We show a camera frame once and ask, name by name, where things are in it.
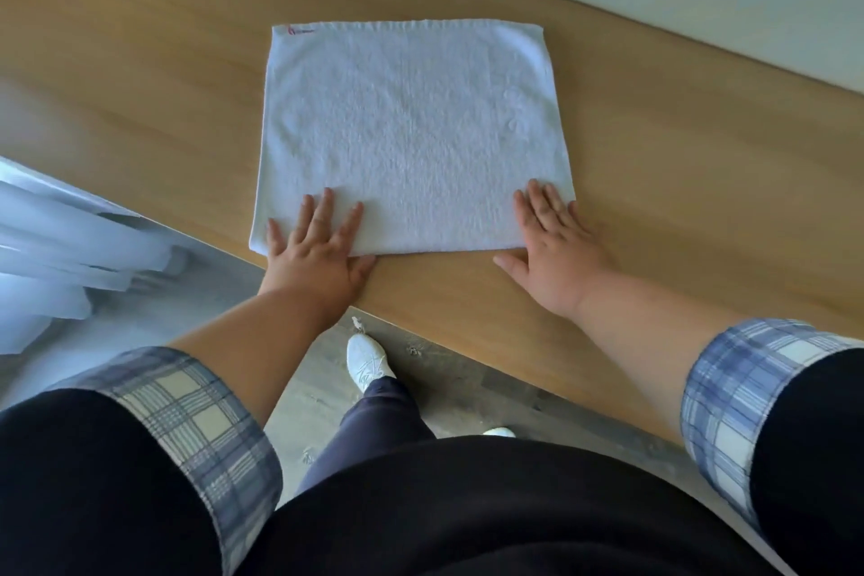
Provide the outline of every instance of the person's left hand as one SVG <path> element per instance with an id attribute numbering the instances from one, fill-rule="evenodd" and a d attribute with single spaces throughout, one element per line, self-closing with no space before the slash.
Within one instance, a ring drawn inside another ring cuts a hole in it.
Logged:
<path id="1" fill-rule="evenodd" d="M 324 189 L 318 206 L 303 197 L 297 225 L 285 239 L 279 224 L 267 221 L 267 272 L 258 294 L 291 292 L 308 300 L 325 330 L 339 321 L 360 295 L 375 265 L 375 256 L 349 258 L 363 218 L 357 202 L 336 232 L 332 232 L 333 190 Z"/>

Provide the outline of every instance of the black sleeve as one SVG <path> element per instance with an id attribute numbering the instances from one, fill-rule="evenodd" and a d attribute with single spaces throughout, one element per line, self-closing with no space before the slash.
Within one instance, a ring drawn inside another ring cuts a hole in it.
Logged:
<path id="1" fill-rule="evenodd" d="M 0 413 L 0 573 L 222 573 L 207 508 L 124 407 L 61 389 Z"/>
<path id="2" fill-rule="evenodd" d="M 786 386 L 753 453 L 765 538 L 801 576 L 861 571 L 864 349 L 831 355 Z"/>

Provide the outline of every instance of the wooden table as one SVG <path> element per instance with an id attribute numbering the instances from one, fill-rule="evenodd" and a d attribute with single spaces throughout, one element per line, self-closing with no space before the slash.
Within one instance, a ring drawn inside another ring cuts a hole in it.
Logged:
<path id="1" fill-rule="evenodd" d="M 864 98 L 567 0 L 0 0 L 0 152 L 262 264 L 271 25 L 459 17 L 546 28 L 576 191 L 625 269 L 864 335 Z M 360 306 L 674 438 L 489 254 L 386 258 Z"/>

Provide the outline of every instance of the pant leg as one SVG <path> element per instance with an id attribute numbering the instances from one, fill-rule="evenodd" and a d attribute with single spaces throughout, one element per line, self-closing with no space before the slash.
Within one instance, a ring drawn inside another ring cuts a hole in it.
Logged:
<path id="1" fill-rule="evenodd" d="M 309 467 L 297 494 L 353 464 L 399 446 L 434 439 L 405 385 L 390 376 L 378 378 L 342 418 L 339 430 Z"/>

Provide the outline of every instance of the hand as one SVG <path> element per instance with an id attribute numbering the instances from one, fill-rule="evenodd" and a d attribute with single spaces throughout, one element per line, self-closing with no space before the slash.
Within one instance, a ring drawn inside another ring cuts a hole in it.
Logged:
<path id="1" fill-rule="evenodd" d="M 513 194 L 513 211 L 528 247 L 528 264 L 515 255 L 498 254 L 495 264 L 541 306 L 573 320 L 586 292 L 611 262 L 594 236 L 579 222 L 576 201 L 565 205 L 558 190 L 536 180 Z"/>
<path id="2" fill-rule="evenodd" d="M 258 294 L 291 292 L 303 297 L 326 330 L 360 295 L 375 265 L 375 256 L 349 258 L 363 218 L 363 204 L 351 208 L 334 233 L 333 190 L 324 189 L 318 207 L 308 194 L 303 197 L 297 225 L 285 240 L 279 224 L 267 221 L 267 272 Z"/>

